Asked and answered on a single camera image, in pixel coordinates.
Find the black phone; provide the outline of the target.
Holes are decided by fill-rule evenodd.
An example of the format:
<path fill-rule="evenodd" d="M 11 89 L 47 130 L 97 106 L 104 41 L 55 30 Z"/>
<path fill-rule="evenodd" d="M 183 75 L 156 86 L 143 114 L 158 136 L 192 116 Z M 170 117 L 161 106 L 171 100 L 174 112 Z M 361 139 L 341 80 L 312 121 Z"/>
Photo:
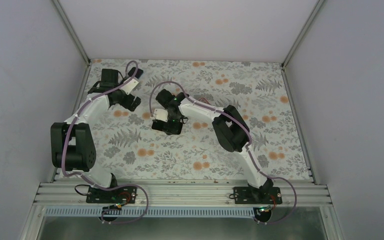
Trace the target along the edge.
<path fill-rule="evenodd" d="M 129 72 L 127 73 L 128 78 L 136 78 L 140 79 L 140 77 L 143 75 L 144 71 L 141 68 L 132 67 Z"/>

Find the pink phone case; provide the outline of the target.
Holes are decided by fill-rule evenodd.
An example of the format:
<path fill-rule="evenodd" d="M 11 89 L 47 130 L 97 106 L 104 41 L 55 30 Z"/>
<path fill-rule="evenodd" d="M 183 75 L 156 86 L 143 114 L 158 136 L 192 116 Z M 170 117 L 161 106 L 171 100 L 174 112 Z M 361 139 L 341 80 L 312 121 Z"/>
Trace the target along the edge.
<path fill-rule="evenodd" d="M 199 97 L 199 98 L 197 98 L 197 100 L 204 103 L 204 104 L 212 106 L 212 103 L 210 101 L 208 101 L 205 97 Z"/>

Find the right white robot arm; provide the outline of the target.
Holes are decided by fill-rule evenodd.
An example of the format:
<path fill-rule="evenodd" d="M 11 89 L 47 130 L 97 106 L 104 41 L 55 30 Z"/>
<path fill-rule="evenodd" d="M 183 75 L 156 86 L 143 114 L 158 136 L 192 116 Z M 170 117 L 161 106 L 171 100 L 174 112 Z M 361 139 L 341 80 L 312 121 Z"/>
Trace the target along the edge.
<path fill-rule="evenodd" d="M 262 204 L 269 199 L 273 181 L 261 173 L 261 165 L 252 151 L 250 129 L 234 106 L 215 107 L 184 93 L 173 95 L 166 89 L 161 90 L 155 99 L 162 108 L 156 108 L 152 114 L 153 130 L 180 135 L 188 118 L 211 121 L 220 146 L 235 153 L 239 159 L 252 200 Z"/>

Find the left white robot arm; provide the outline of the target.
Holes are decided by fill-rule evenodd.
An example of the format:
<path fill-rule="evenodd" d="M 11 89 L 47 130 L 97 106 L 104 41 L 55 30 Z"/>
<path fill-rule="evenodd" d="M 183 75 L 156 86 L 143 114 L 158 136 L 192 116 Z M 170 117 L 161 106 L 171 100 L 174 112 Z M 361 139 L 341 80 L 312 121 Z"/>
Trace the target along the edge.
<path fill-rule="evenodd" d="M 119 197 L 114 174 L 96 162 L 97 152 L 92 128 L 111 106 L 120 105 L 133 112 L 141 99 L 131 94 L 143 70 L 132 67 L 125 76 L 116 69 L 104 68 L 101 79 L 87 92 L 85 101 L 75 113 L 50 128 L 52 164 L 64 177 L 83 178 L 99 196 L 111 203 Z"/>

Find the floral table mat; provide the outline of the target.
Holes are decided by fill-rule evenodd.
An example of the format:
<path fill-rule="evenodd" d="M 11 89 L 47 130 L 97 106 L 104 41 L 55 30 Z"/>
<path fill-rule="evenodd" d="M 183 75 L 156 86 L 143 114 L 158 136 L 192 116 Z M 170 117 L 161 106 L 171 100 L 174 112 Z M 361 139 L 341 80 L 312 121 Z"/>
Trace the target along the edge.
<path fill-rule="evenodd" d="M 252 148 L 262 171 L 288 180 L 309 180 L 299 134 L 275 62 L 138 60 L 144 71 L 133 95 L 133 112 L 114 105 L 93 126 L 96 161 L 124 179 L 243 180 L 233 153 L 218 143 L 212 123 L 192 118 L 180 135 L 151 129 L 159 106 L 157 84 L 173 95 L 185 89 L 213 106 L 234 106 L 250 128 Z"/>

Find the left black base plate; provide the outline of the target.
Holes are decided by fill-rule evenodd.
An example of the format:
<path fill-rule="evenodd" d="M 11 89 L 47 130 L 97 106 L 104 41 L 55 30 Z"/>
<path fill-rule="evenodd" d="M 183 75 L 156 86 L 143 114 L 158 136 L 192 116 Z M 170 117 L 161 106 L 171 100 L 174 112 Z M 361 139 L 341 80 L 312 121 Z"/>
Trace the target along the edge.
<path fill-rule="evenodd" d="M 85 201 L 88 204 L 134 204 L 136 195 L 136 186 L 125 186 L 111 191 L 90 187 Z"/>

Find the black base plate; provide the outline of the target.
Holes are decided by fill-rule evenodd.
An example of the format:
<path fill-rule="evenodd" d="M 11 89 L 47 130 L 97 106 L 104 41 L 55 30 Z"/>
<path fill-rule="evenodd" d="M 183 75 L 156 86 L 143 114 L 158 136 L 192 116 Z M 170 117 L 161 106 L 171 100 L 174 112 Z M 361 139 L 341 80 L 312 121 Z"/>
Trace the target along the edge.
<path fill-rule="evenodd" d="M 111 191 L 90 187 L 85 201 L 88 204 L 134 204 L 136 195 L 136 186 L 125 186 Z"/>
<path fill-rule="evenodd" d="M 236 186 L 228 198 L 234 200 L 236 205 L 281 205 L 283 203 L 279 187 L 264 190 L 250 186 Z"/>

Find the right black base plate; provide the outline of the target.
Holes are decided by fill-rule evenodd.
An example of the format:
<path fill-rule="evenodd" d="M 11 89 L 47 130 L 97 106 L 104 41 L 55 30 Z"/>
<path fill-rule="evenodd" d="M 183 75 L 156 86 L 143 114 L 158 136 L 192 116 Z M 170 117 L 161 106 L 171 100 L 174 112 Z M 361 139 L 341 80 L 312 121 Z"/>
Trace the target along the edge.
<path fill-rule="evenodd" d="M 228 198 L 234 200 L 236 205 L 281 205 L 283 203 L 279 187 L 264 190 L 250 186 L 236 186 Z"/>

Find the aluminium rail frame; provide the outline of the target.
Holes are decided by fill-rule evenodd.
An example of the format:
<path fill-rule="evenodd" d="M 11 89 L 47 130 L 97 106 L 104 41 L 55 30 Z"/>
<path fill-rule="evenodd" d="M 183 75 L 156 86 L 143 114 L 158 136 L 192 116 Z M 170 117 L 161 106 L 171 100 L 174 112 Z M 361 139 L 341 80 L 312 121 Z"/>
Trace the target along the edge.
<path fill-rule="evenodd" d="M 41 183 L 34 197 L 34 205 L 86 205 L 86 196 L 75 192 L 78 180 L 60 180 Z M 134 180 L 139 190 L 136 206 L 146 204 L 148 195 L 151 207 L 232 207 L 235 202 L 229 198 L 234 187 L 246 186 L 245 180 Z M 292 189 L 284 181 L 276 180 L 274 185 L 280 188 L 282 207 L 332 206 L 333 202 L 326 185 L 315 185 L 309 181 L 293 181 Z"/>

